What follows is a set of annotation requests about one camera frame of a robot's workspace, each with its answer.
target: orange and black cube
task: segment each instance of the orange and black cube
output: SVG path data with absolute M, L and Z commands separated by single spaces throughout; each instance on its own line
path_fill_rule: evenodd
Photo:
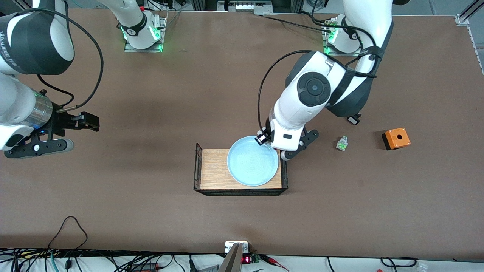
M 391 129 L 381 135 L 387 150 L 395 150 L 410 145 L 405 128 Z

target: button on orange box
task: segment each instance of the button on orange box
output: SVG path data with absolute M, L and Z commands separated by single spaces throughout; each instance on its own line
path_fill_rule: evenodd
M 407 131 L 403 127 L 391 129 L 382 134 L 381 137 L 387 150 L 395 150 L 410 145 Z

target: blue plate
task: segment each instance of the blue plate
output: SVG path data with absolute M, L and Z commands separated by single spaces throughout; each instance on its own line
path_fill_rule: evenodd
M 279 166 L 277 151 L 268 145 L 259 145 L 255 136 L 236 141 L 227 156 L 228 171 L 243 185 L 261 186 L 270 181 Z

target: brown tabletop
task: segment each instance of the brown tabletop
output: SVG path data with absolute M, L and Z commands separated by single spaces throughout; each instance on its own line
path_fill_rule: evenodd
M 394 17 L 362 122 L 322 112 L 307 124 L 320 137 L 288 163 L 286 192 L 222 197 L 193 191 L 196 143 L 226 149 L 254 135 L 262 76 L 290 51 L 321 50 L 320 33 L 246 13 L 187 12 L 163 53 L 124 53 L 109 10 L 70 14 L 105 56 L 100 89 L 83 108 L 101 130 L 68 131 L 70 153 L 0 159 L 0 247 L 46 247 L 74 215 L 89 234 L 84 248 L 215 253 L 248 240 L 266 254 L 484 258 L 484 76 L 452 17 Z M 73 65 L 46 79 L 79 103 L 99 61 L 84 34 L 73 30 L 73 40 Z M 269 75 L 264 119 L 297 58 Z M 21 81 L 43 88 L 35 76 Z M 398 127 L 412 145 L 384 150 L 380 135 Z M 343 135 L 345 152 L 334 147 Z M 70 221 L 53 246 L 82 238 Z

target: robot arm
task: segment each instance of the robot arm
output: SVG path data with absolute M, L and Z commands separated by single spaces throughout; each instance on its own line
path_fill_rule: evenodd
M 289 160 L 307 148 L 317 136 L 305 130 L 308 121 L 323 108 L 338 117 L 357 114 L 370 93 L 372 76 L 390 38 L 391 0 L 343 0 L 348 26 L 366 30 L 372 39 L 357 30 L 364 50 L 356 68 L 350 69 L 321 52 L 313 51 L 299 58 L 286 78 L 286 88 L 269 113 L 266 127 L 256 141 L 280 149 Z

